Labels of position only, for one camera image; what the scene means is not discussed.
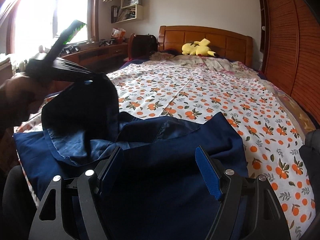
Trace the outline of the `grey sleeved right forearm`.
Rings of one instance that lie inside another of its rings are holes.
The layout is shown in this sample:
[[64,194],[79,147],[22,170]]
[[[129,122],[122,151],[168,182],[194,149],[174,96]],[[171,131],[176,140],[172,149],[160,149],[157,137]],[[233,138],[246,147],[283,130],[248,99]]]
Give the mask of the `grey sleeved right forearm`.
[[305,136],[304,145],[299,149],[310,181],[319,180],[319,129]]

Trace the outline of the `person's left hand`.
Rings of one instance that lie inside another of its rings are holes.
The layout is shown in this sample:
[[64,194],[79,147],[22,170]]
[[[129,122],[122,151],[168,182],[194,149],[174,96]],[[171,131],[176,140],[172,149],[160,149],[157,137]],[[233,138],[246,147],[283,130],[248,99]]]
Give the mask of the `person's left hand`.
[[36,113],[52,85],[52,81],[40,83],[21,73],[6,80],[1,85],[1,133]]

